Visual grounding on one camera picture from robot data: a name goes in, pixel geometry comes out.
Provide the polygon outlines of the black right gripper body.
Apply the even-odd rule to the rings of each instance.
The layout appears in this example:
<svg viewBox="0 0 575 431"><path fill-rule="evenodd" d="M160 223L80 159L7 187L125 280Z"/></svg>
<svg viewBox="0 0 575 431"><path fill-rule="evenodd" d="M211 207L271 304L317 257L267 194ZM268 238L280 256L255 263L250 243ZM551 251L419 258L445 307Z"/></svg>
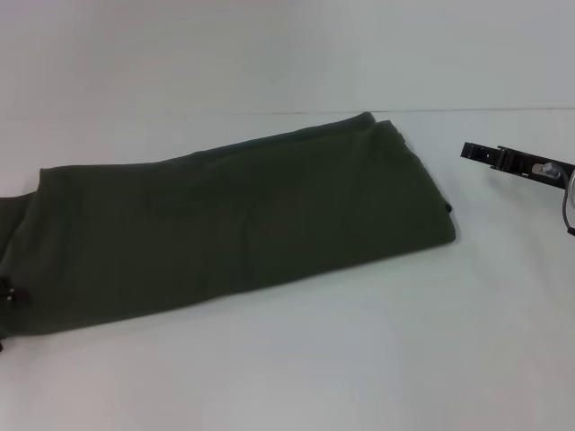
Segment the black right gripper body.
<svg viewBox="0 0 575 431"><path fill-rule="evenodd" d="M499 146L497 170L518 177L543 183L558 189L566 189L574 173L574 165L542 156L524 153L515 149Z"/></svg>

